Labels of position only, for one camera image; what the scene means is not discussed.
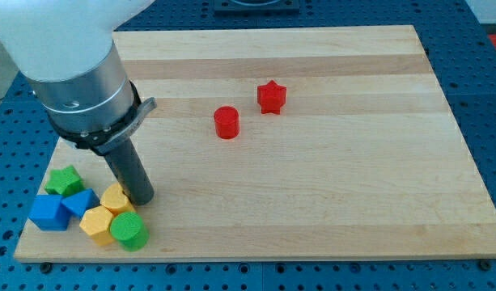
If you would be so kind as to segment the black flange mount with bracket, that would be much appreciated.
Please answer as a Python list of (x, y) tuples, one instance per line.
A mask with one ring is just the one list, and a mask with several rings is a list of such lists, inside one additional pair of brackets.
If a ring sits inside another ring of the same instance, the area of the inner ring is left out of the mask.
[(49, 121), (54, 131), (75, 149), (92, 150), (99, 156), (108, 154), (121, 143), (127, 141), (147, 115), (157, 107), (154, 97), (141, 101), (136, 86), (131, 81), (129, 84), (134, 96), (132, 107), (114, 124), (100, 131), (74, 133), (62, 129), (49, 115)]

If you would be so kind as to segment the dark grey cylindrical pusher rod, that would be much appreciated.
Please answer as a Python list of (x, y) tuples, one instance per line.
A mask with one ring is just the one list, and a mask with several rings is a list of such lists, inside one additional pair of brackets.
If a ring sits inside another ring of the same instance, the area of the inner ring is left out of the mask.
[(130, 139), (108, 152), (104, 159), (133, 205), (149, 203), (154, 188)]

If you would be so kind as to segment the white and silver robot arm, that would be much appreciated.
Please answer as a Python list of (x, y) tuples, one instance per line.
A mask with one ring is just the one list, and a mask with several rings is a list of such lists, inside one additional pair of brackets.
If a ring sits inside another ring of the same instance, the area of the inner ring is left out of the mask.
[(112, 33), (151, 3), (0, 0), (0, 41), (54, 130), (104, 157), (134, 205), (155, 193), (130, 138), (156, 102), (140, 99)]

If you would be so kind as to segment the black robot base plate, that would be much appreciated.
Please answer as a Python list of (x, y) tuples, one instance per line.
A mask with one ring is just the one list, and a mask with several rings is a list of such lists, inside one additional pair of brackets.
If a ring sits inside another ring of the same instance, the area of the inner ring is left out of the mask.
[(299, 0), (212, 0), (211, 5), (216, 15), (298, 12)]

